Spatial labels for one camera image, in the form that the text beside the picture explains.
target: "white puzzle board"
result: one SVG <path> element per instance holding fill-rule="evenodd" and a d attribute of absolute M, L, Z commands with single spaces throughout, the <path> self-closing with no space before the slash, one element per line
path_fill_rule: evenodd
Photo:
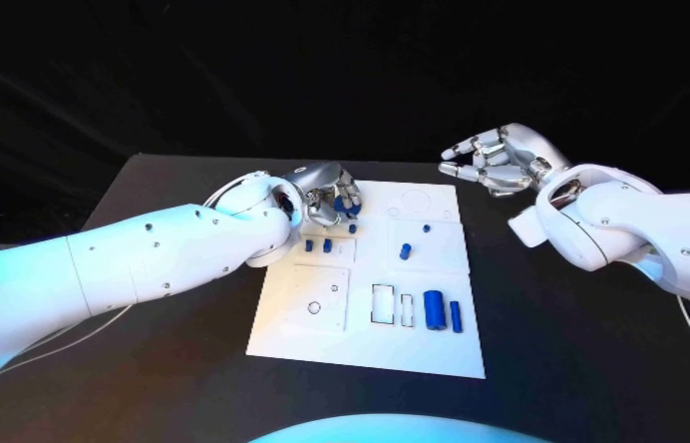
<path fill-rule="evenodd" d="M 303 243 L 270 266 L 248 355 L 484 378 L 456 188 L 369 181 L 358 185 L 363 206 L 356 233 L 348 225 L 323 228 L 307 222 Z M 422 231 L 425 224 L 430 232 Z M 399 258 L 404 243 L 412 246 L 408 260 Z M 371 321 L 375 284 L 394 286 L 394 324 Z M 425 326 L 427 290 L 443 292 L 441 331 Z M 414 327 L 402 326 L 404 294 L 412 297 Z M 460 302 L 461 333 L 453 332 L 453 300 Z"/>

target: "blue cylinder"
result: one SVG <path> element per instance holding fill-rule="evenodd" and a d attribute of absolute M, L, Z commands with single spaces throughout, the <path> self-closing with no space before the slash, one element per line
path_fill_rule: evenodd
<path fill-rule="evenodd" d="M 427 318 L 427 330 L 446 330 L 443 293 L 438 290 L 430 290 L 424 293 L 424 315 Z"/>
<path fill-rule="evenodd" d="M 409 259 L 409 252 L 412 251 L 412 245 L 409 243 L 402 244 L 402 249 L 399 250 L 399 257 L 404 260 Z"/>
<path fill-rule="evenodd" d="M 460 303 L 453 301 L 450 303 L 450 318 L 453 320 L 453 331 L 456 333 L 463 332 L 463 320 L 460 319 Z"/>

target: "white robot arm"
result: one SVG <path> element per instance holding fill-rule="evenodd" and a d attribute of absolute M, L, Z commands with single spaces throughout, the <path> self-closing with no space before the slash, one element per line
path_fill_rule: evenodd
<path fill-rule="evenodd" d="M 664 195 L 639 177 L 608 167 L 571 166 L 546 138 L 510 124 L 441 154 L 473 153 L 473 166 L 438 169 L 480 182 L 496 197 L 528 188 L 536 202 L 509 221 L 522 242 L 551 241 L 568 261 L 595 270 L 613 261 L 634 265 L 672 293 L 690 298 L 690 194 Z"/>
<path fill-rule="evenodd" d="M 245 262 L 265 266 L 309 219 L 356 219 L 356 183 L 339 163 L 283 178 L 247 174 L 204 206 L 144 214 L 0 251 L 0 367 L 46 335 L 100 313 L 173 295 Z"/>

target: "rectangular slot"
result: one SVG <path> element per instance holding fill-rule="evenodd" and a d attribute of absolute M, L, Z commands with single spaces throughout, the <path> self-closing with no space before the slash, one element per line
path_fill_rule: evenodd
<path fill-rule="evenodd" d="M 399 296 L 399 303 L 402 306 L 402 312 L 399 316 L 399 324 L 409 328 L 414 327 L 414 316 L 412 316 L 412 295 L 407 293 Z"/>
<path fill-rule="evenodd" d="M 371 321 L 394 325 L 395 297 L 392 285 L 371 286 Z"/>

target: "table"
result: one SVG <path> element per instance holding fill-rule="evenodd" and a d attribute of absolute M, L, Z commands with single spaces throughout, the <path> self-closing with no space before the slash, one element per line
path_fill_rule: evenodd
<path fill-rule="evenodd" d="M 307 162 L 139 155 L 84 229 L 202 203 L 240 175 Z M 363 180 L 454 183 L 435 164 L 343 164 Z M 0 377 L 0 440 L 235 442 L 388 412 L 554 441 L 688 441 L 690 329 L 676 297 L 624 264 L 588 273 L 551 245 L 522 245 L 506 220 L 529 192 L 499 201 L 457 183 L 457 196 L 486 380 L 247 356 L 265 270 L 244 265 L 136 305 L 95 337 Z"/>

